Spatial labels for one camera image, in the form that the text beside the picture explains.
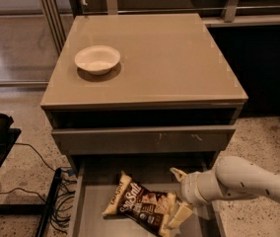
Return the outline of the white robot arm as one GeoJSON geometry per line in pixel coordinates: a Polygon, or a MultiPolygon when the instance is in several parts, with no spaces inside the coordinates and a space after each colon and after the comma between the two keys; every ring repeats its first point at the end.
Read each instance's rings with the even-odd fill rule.
{"type": "Polygon", "coordinates": [[[167,221],[178,228],[196,207],[216,200],[243,200],[266,197],[280,203],[280,175],[269,172],[238,156],[222,157],[205,172],[184,173],[170,168],[180,183],[180,199],[167,221]]]}

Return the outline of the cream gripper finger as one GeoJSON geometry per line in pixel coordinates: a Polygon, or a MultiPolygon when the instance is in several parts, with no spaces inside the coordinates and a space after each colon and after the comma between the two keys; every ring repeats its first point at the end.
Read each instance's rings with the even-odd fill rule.
{"type": "Polygon", "coordinates": [[[177,201],[166,223],[168,229],[176,229],[192,214],[191,206],[183,201],[177,201]]]}
{"type": "Polygon", "coordinates": [[[187,174],[185,172],[183,172],[182,170],[175,168],[175,167],[171,167],[170,171],[175,175],[175,178],[182,183],[184,181],[184,179],[186,178],[187,174]]]}

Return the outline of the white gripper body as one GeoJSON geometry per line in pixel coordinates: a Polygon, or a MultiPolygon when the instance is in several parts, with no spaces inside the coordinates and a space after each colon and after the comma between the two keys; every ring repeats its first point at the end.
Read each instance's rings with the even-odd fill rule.
{"type": "Polygon", "coordinates": [[[194,207],[226,197],[227,189],[219,182],[214,170],[186,174],[180,182],[183,199],[194,207]]]}

